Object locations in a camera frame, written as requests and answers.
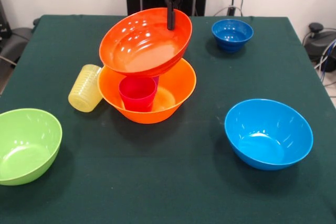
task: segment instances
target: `large blue bowl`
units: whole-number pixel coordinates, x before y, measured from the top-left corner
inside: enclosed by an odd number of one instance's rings
[[[253,36],[252,27],[240,20],[223,19],[212,26],[212,33],[219,48],[226,52],[237,52]]]
[[[302,115],[272,100],[252,99],[232,107],[224,128],[235,153],[248,165],[279,170],[310,152],[312,130]]]

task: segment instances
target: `red-orange bowl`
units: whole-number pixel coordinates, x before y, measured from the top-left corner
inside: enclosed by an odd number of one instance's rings
[[[98,87],[104,99],[133,122],[159,123],[169,118],[193,93],[196,74],[192,66],[181,59],[169,71],[160,76],[159,86],[151,112],[126,110],[119,94],[119,83],[124,78],[104,66],[98,76]]]
[[[167,8],[130,15],[104,36],[99,57],[103,64],[125,76],[156,77],[184,55],[192,34],[189,17],[175,11],[175,29],[167,29]]]

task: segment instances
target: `pink cup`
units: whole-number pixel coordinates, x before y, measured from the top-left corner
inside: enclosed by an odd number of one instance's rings
[[[119,84],[120,97],[130,111],[150,112],[156,90],[153,78],[125,77]]]

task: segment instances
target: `green tablecloth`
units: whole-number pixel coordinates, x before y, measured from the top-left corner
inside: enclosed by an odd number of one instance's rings
[[[100,41],[121,18],[42,17],[0,112],[51,112],[62,145],[40,179],[0,186],[0,223],[335,223],[336,113],[288,19],[241,18],[254,37],[228,55],[212,38],[220,17],[192,18],[184,58],[197,74],[195,92],[168,120],[141,125],[104,101],[85,114],[67,100],[81,67],[101,65]],[[250,98],[284,102],[308,120],[307,158],[262,172],[234,155],[223,120]]]

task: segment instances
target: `yellow cup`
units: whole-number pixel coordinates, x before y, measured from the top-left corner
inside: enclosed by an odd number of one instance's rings
[[[101,101],[98,75],[101,68],[88,64],[80,71],[68,96],[69,103],[81,112],[91,112]]]

